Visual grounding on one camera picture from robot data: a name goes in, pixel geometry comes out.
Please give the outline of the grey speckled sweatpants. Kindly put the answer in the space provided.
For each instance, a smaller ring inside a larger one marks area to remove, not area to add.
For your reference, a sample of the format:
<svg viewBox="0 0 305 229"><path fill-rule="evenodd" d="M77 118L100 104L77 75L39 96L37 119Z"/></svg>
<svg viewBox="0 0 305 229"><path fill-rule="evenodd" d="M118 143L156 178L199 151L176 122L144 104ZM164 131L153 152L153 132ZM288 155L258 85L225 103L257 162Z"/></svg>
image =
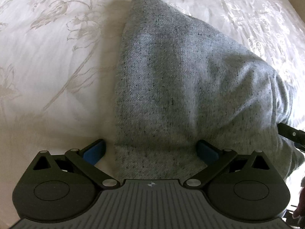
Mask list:
<svg viewBox="0 0 305 229"><path fill-rule="evenodd" d="M132 0L116 75L119 179L186 180L204 168L195 143L262 150L282 178L304 156L279 136L297 92L265 61L163 0Z"/></svg>

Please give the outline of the white floral bedspread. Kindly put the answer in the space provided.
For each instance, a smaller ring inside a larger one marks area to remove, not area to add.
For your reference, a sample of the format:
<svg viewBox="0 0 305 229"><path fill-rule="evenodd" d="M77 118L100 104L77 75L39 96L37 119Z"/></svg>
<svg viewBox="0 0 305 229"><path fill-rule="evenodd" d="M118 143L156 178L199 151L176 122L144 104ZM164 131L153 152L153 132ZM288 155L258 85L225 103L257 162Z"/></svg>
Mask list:
<svg viewBox="0 0 305 229"><path fill-rule="evenodd" d="M131 0L1 0L1 228L40 149L112 139L119 40ZM290 0L165 0L243 44L304 90L304 21Z"/></svg>

